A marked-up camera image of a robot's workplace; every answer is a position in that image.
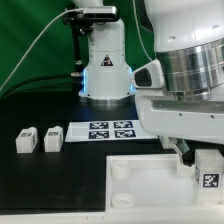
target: silver cylinder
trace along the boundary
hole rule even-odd
[[[224,82],[224,39],[172,52],[157,52],[165,89],[179,101],[209,100],[210,88]]]

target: sticker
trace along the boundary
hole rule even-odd
[[[114,128],[133,128],[131,121],[114,122]]]
[[[89,124],[89,129],[108,129],[108,128],[109,128],[108,122],[97,122]]]
[[[56,136],[56,135],[58,135],[58,134],[59,134],[58,132],[49,132],[49,133],[48,133],[49,136]]]
[[[30,137],[32,133],[22,133],[21,137]]]
[[[204,174],[203,188],[218,188],[219,174]]]
[[[106,139],[109,138],[109,131],[90,131],[89,139]]]
[[[115,138],[135,138],[134,130],[115,131]]]
[[[108,54],[104,58],[101,66],[114,66]]]

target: black cable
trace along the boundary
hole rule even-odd
[[[51,80],[51,79],[61,79],[61,78],[69,78],[71,77],[70,74],[68,75],[53,75],[53,76],[44,76],[44,77],[37,77],[37,78],[32,78],[32,79],[28,79],[25,80],[23,82],[20,82],[14,86],[12,86],[11,88],[9,88],[8,90],[6,90],[4,92],[4,94],[2,95],[2,97],[4,97],[5,95],[8,95],[9,93],[11,93],[12,91],[14,91],[15,89],[18,89],[21,86],[33,83],[33,82],[37,82],[37,81],[45,81],[45,80]]]
[[[32,91],[32,90],[37,90],[37,89],[44,89],[44,88],[52,88],[52,87],[57,87],[57,86],[63,86],[63,85],[74,85],[74,84],[79,84],[80,82],[64,82],[64,83],[59,83],[59,84],[54,84],[54,85],[45,85],[45,86],[39,86],[39,87],[35,87],[35,88],[29,88],[29,89],[23,89],[23,90],[19,90],[13,93],[9,93],[5,96],[2,96],[0,98],[0,103],[5,100],[6,98],[8,98],[11,95],[17,94],[17,93],[22,93],[22,92],[26,92],[26,91]]]

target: blue light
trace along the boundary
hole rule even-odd
[[[130,69],[129,69],[129,72],[130,72],[130,75],[132,74],[132,68],[130,67]],[[132,93],[135,93],[136,92],[136,89],[135,89],[135,87],[131,84],[131,92]]]
[[[86,69],[83,70],[83,93],[86,93]]]

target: black panel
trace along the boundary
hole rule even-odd
[[[139,87],[151,87],[152,78],[148,69],[143,68],[135,73],[135,82]]]

